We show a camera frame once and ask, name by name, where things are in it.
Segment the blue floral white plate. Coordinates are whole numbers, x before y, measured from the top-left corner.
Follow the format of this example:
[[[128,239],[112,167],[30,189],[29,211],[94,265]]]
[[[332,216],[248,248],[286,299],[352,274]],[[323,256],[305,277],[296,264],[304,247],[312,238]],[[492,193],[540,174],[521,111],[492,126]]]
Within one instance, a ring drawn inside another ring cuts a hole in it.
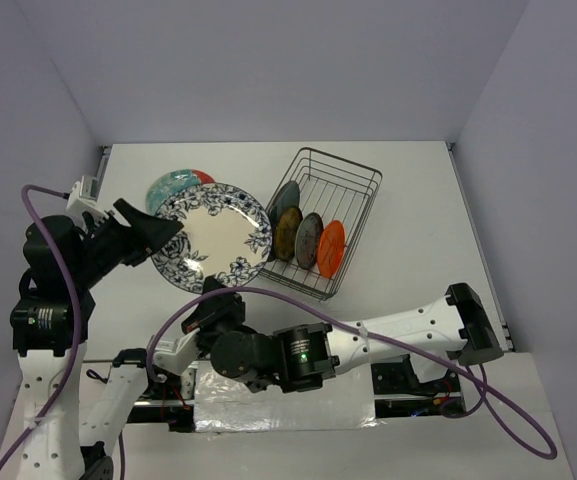
[[[183,224],[152,262],[164,279],[186,292],[201,293],[208,277],[227,287],[243,286],[270,257],[270,219],[259,201],[239,187],[188,187],[170,195],[156,215]]]

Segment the red teal flower plate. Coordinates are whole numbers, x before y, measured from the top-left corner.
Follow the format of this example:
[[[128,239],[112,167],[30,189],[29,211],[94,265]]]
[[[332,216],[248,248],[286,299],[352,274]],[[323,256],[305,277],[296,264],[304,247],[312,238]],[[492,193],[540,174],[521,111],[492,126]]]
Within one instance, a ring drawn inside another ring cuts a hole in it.
[[[200,184],[214,183],[209,174],[196,169],[181,169],[166,173],[155,180],[145,195],[145,209],[154,215],[164,201],[180,191]]]

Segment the yellow brown glazed plate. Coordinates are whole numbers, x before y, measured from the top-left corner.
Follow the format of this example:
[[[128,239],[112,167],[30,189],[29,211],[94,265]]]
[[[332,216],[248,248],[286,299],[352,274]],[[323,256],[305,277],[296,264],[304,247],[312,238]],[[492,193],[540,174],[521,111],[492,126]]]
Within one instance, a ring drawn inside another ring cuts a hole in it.
[[[295,253],[295,239],[303,214],[298,206],[288,207],[277,223],[273,248],[275,256],[284,262],[290,261]]]

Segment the small blue patterned plate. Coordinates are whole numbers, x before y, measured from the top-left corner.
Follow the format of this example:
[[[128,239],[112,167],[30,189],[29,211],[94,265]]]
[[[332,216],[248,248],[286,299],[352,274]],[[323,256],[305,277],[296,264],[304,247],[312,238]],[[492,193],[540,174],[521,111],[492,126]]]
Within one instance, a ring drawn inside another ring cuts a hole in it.
[[[323,233],[323,220],[316,212],[311,212],[300,223],[294,245],[297,265],[310,270],[317,261],[317,251]]]

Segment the orange plastic plate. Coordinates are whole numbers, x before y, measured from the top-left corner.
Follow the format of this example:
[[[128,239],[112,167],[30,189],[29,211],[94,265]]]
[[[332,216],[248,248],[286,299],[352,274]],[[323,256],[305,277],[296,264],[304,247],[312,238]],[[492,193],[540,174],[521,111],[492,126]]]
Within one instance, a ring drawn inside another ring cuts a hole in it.
[[[345,251],[346,234],[341,221],[331,221],[323,230],[317,250],[319,273],[331,279],[339,270]]]

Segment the dark teal glazed plate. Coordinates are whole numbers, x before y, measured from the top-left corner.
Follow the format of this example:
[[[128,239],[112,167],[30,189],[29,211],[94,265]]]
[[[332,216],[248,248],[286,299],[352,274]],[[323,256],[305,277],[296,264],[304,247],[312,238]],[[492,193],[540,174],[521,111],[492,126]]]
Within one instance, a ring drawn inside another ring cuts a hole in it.
[[[283,211],[300,204],[300,187],[295,180],[286,182],[274,194],[267,208],[267,214],[272,223],[276,223]]]

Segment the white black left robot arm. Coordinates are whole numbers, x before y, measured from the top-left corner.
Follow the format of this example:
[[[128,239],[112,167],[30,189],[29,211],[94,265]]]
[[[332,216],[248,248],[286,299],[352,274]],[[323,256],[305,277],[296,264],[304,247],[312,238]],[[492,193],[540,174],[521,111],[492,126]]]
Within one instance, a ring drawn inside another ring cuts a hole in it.
[[[95,308],[92,288],[120,264],[138,266],[160,251],[182,224],[147,215],[123,199],[83,226],[66,215],[40,217],[25,232],[28,264],[10,314],[22,370],[24,429],[3,456],[22,456],[20,479],[109,479],[110,441],[80,436],[79,375]]]

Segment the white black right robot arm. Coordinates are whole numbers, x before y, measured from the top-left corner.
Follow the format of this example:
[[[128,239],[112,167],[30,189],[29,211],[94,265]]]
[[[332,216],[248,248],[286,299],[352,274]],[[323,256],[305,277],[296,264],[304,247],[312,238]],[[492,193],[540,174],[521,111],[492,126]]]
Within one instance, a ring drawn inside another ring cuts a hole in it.
[[[319,389],[364,364],[414,354],[403,380],[424,391],[438,377],[434,362],[470,367],[504,354],[479,296],[466,283],[450,285],[438,300],[415,310],[354,322],[318,313],[315,323],[270,335],[246,326],[244,291],[206,280],[182,323],[176,353],[183,368],[207,357],[215,371],[253,393],[270,386],[293,393]]]

